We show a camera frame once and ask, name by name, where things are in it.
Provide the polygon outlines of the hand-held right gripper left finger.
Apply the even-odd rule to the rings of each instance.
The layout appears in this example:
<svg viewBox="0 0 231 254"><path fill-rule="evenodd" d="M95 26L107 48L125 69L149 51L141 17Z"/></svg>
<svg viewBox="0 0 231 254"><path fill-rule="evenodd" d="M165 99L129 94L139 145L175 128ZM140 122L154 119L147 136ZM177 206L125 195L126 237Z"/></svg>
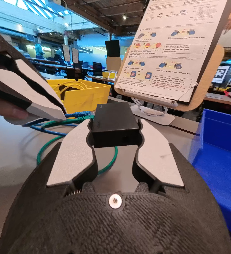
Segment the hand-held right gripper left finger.
<svg viewBox="0 0 231 254"><path fill-rule="evenodd" d="M98 175L98 164L93 148L93 120L85 119L63 139L47 181L48 187L69 185L82 188Z"/></svg>

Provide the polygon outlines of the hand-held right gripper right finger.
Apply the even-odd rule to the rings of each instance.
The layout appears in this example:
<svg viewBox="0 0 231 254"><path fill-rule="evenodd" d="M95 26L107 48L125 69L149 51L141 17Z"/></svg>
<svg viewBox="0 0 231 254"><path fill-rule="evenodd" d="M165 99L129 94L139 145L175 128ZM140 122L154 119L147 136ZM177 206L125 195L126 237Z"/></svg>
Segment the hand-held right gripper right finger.
<svg viewBox="0 0 231 254"><path fill-rule="evenodd" d="M138 120L139 135L132 175L144 183L149 193L166 193L166 188L185 191L185 184L178 169L168 140L144 119Z"/></svg>

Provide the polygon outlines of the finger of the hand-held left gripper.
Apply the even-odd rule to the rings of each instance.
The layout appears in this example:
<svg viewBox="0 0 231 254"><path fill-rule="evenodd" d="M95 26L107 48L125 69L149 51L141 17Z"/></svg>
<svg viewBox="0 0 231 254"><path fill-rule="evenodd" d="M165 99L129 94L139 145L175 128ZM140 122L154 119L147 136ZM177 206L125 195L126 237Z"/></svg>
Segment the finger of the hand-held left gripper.
<svg viewBox="0 0 231 254"><path fill-rule="evenodd" d="M0 69L0 98L26 110L31 119L46 118L54 121L65 120L63 110L45 96L33 90L16 73Z"/></svg>
<svg viewBox="0 0 231 254"><path fill-rule="evenodd" d="M34 107L46 114L46 118L65 118L66 109L47 81L22 59L14 60L15 72L31 88Z"/></svg>

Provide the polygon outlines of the black network switch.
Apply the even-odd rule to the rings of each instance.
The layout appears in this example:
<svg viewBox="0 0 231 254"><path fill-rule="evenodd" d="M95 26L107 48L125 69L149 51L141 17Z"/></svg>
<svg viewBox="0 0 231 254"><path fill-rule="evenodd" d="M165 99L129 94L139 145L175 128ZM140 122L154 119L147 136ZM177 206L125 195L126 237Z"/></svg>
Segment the black network switch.
<svg viewBox="0 0 231 254"><path fill-rule="evenodd" d="M94 148L137 145L139 126L128 102L98 104L92 136Z"/></svg>

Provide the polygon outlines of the yellow plastic bin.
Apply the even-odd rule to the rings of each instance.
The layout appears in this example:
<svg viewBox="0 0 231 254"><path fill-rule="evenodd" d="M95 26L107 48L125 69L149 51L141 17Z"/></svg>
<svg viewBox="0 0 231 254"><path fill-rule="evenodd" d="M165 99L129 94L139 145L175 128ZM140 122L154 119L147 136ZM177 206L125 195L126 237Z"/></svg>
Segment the yellow plastic bin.
<svg viewBox="0 0 231 254"><path fill-rule="evenodd" d="M98 104L106 104L111 86L75 79L47 79L67 113L94 111Z"/></svg>

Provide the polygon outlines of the person's left hand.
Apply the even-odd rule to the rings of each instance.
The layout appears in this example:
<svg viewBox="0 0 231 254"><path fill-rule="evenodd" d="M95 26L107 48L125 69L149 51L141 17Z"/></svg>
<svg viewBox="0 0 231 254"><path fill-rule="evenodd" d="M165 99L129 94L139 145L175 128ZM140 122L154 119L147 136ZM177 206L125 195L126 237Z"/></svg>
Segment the person's left hand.
<svg viewBox="0 0 231 254"><path fill-rule="evenodd" d="M0 99L0 116L22 120L28 117L28 112L10 102Z"/></svg>

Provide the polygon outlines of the black office chairs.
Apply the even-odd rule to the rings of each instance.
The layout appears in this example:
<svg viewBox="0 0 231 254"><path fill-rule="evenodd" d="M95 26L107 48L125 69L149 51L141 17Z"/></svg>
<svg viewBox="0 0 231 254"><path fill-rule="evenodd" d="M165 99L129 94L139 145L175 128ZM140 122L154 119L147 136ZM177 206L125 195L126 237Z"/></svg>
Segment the black office chairs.
<svg viewBox="0 0 231 254"><path fill-rule="evenodd" d="M92 66L89 66L88 62L80 61L78 63L73 63L67 65L66 67L66 78L73 79L85 79L89 72L94 75L102 75L102 65L101 63L93 62Z"/></svg>

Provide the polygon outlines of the blue plastic bin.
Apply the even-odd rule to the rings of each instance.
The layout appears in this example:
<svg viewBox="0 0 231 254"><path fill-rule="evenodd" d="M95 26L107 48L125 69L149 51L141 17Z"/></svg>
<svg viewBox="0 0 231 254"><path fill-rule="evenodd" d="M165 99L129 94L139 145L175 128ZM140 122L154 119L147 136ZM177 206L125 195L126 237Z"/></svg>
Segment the blue plastic bin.
<svg viewBox="0 0 231 254"><path fill-rule="evenodd" d="M209 186L231 233L231 115L203 110L189 162Z"/></svg>

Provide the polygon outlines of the wooden stand with black sheet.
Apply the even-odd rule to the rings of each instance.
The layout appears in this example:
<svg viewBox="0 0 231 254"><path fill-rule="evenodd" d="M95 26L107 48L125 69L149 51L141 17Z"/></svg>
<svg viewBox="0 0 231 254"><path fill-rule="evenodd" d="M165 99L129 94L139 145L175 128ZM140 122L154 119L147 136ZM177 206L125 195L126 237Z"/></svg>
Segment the wooden stand with black sheet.
<svg viewBox="0 0 231 254"><path fill-rule="evenodd" d="M105 41L105 46L107 50L107 58L106 58L107 70L118 72L122 63L120 57L120 41L119 40Z"/></svg>

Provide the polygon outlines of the wooden background table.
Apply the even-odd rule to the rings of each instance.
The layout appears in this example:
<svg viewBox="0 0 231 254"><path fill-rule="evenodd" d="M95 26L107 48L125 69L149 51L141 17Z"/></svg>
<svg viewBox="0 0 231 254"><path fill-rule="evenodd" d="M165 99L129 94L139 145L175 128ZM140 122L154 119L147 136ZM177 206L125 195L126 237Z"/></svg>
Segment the wooden background table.
<svg viewBox="0 0 231 254"><path fill-rule="evenodd" d="M225 95L213 94L213 93L206 93L204 100L231 105L231 98Z"/></svg>

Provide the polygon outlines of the wooden document stand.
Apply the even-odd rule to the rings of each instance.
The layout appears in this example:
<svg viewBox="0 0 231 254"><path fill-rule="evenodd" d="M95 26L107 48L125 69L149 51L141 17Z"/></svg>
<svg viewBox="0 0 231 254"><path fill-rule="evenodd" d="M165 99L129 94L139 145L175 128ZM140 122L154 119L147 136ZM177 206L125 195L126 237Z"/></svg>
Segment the wooden document stand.
<svg viewBox="0 0 231 254"><path fill-rule="evenodd" d="M217 45L212 53L211 58L200 78L200 81L193 82L189 78L169 77L167 74L152 74L151 79L144 79L144 81L151 81L151 88L164 89L165 96L147 94L142 91L132 91L129 88L121 88L119 86L118 78L114 83L115 91L124 96L131 97L135 104L131 106L132 113L140 118L155 122L159 125L171 125L175 120L175 116L168 114L168 109L174 109L181 112L187 112L196 109L203 102L209 85L212 80L212 75L218 67L219 60L224 56L224 48ZM141 101L150 102L164 107L164 111L153 110L153 113L147 113L149 108L142 106Z"/></svg>

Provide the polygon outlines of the monitor with black-white tag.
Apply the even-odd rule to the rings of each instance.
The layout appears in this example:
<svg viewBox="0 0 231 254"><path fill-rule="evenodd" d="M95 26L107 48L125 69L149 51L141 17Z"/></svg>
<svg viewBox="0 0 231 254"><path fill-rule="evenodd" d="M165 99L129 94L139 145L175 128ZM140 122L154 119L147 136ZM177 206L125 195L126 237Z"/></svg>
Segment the monitor with black-white tag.
<svg viewBox="0 0 231 254"><path fill-rule="evenodd" d="M231 69L231 63L221 63L212 79L212 84L222 84Z"/></svg>

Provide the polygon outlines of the printed instruction sheet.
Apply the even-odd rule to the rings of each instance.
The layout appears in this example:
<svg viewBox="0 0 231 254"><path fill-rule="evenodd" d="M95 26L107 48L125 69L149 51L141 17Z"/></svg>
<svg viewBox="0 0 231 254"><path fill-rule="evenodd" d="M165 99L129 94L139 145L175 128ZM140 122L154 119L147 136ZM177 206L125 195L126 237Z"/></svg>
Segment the printed instruction sheet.
<svg viewBox="0 0 231 254"><path fill-rule="evenodd" d="M231 0L149 1L116 88L188 105L231 13Z"/></svg>

